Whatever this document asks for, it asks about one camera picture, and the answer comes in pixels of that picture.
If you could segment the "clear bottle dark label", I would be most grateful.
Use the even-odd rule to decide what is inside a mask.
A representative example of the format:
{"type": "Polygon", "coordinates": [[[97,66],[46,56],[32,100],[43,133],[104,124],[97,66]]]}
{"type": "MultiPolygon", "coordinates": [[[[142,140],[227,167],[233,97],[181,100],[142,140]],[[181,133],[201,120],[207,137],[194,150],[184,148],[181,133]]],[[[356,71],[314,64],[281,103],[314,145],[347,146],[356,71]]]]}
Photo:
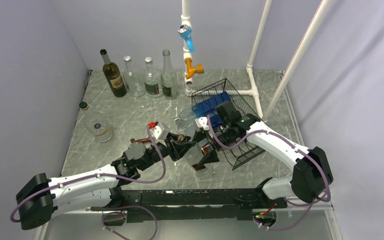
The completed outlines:
{"type": "Polygon", "coordinates": [[[132,64],[132,58],[129,55],[123,57],[126,70],[124,79],[126,80],[129,93],[134,97],[141,97],[145,94],[144,78],[139,71],[136,71],[132,64]]]}

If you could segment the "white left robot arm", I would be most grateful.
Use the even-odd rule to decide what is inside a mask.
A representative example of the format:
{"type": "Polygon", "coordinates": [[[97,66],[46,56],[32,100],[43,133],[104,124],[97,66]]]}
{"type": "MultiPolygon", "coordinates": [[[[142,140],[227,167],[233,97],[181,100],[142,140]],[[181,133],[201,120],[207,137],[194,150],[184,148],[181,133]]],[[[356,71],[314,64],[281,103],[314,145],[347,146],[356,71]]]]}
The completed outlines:
{"type": "Polygon", "coordinates": [[[131,143],[120,158],[96,170],[53,178],[37,174],[16,195],[18,222],[22,230],[31,230],[66,212],[89,207],[117,210],[125,205],[121,187],[139,182],[139,171],[165,157],[176,162],[196,145],[195,137],[168,133],[150,147],[131,143]]]}

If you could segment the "tall clear open-neck bottle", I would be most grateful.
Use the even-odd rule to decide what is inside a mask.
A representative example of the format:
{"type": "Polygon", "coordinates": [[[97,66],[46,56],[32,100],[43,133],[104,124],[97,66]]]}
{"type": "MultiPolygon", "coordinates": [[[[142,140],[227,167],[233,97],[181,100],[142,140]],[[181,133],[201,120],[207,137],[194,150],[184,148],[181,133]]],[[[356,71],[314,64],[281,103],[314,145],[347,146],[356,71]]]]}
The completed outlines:
{"type": "Polygon", "coordinates": [[[161,71],[163,95],[170,100],[178,96],[178,78],[171,63],[171,53],[168,49],[162,51],[163,68],[161,71]]]}

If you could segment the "clear black-capped bottle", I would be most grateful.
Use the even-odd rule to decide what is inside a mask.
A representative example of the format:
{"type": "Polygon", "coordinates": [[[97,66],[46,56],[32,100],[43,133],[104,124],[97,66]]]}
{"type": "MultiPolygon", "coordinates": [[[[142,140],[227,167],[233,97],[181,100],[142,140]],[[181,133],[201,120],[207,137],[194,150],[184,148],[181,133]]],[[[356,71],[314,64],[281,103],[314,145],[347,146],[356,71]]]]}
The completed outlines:
{"type": "Polygon", "coordinates": [[[198,162],[206,153],[206,147],[196,144],[194,147],[187,149],[187,153],[182,158],[187,161],[188,165],[192,167],[194,174],[198,178],[209,178],[214,174],[213,167],[208,163],[204,165],[198,165],[198,162]]]}

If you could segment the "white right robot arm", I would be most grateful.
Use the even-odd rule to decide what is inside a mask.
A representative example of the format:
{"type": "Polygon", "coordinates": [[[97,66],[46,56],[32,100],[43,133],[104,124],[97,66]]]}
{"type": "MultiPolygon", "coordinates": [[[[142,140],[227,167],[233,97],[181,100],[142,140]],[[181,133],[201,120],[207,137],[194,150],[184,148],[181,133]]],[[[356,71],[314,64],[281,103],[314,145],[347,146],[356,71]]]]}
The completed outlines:
{"type": "Polygon", "coordinates": [[[325,151],[293,142],[271,129],[252,113],[241,113],[232,102],[219,104],[212,112],[195,117],[195,125],[209,133],[215,145],[235,149],[242,142],[253,144],[276,157],[292,172],[290,176],[268,178],[258,187],[256,203],[269,207],[275,199],[297,197],[307,205],[331,200],[333,174],[325,151]]]}

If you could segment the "dark green wine bottle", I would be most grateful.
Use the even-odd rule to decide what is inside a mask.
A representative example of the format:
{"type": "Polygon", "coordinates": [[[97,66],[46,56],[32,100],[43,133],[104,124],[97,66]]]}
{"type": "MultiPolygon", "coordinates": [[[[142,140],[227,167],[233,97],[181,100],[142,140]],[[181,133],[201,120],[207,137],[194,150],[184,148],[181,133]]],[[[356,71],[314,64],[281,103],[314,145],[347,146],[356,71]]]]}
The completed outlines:
{"type": "Polygon", "coordinates": [[[118,65],[110,60],[106,49],[100,50],[103,59],[102,71],[115,97],[121,98],[127,94],[127,88],[118,65]]]}

